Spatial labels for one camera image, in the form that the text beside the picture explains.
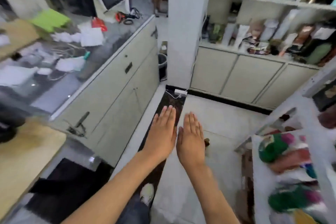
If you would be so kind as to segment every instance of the yellow tabletop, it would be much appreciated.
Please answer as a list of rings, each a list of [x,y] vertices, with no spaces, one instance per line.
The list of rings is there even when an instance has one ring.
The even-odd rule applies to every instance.
[[[28,121],[15,138],[0,143],[0,220],[28,192],[65,140],[64,133]]]

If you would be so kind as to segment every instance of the power strip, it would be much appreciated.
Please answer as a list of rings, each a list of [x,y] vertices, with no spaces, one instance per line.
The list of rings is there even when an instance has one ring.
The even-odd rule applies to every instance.
[[[186,97],[187,94],[188,94],[188,91],[175,89],[174,93],[175,93],[175,95],[179,95],[179,96],[184,96],[184,97]]]

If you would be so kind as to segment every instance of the jeans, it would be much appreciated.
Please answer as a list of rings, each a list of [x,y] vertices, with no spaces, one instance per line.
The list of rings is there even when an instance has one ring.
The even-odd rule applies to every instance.
[[[149,224],[149,207],[140,201],[139,195],[132,197],[116,224]]]

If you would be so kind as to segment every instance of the hand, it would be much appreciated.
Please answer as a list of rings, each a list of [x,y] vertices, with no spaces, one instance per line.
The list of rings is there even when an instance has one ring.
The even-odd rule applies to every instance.
[[[143,151],[153,156],[157,164],[168,158],[175,146],[177,128],[175,125],[176,109],[171,105],[163,107],[160,116],[153,118]]]
[[[178,130],[177,156],[188,173],[205,165],[205,144],[202,125],[192,112],[184,116],[183,128]]]

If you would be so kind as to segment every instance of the shoe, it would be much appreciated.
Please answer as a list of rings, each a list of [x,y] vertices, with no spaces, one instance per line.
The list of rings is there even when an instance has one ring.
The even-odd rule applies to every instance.
[[[140,192],[140,202],[143,202],[145,205],[149,206],[154,198],[154,186],[151,183],[147,183],[142,187]]]

